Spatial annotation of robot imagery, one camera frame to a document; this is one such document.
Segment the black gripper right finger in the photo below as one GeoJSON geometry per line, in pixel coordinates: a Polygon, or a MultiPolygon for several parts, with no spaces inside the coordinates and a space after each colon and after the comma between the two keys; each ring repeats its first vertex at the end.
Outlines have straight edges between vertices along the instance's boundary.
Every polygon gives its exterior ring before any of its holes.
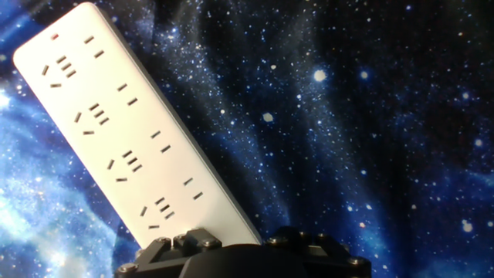
{"type": "Polygon", "coordinates": [[[294,255],[309,278],[371,278],[371,262],[351,255],[348,247],[325,233],[313,235],[296,227],[282,226],[264,246],[294,255]]]}

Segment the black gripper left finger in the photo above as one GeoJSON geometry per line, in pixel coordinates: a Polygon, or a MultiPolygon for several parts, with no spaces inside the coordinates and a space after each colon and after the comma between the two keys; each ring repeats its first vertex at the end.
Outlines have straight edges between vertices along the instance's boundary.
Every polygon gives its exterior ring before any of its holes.
{"type": "Polygon", "coordinates": [[[194,255],[222,248],[222,242],[206,229],[192,229],[173,239],[162,236],[137,252],[133,262],[114,272],[115,278],[178,278],[194,255]]]}

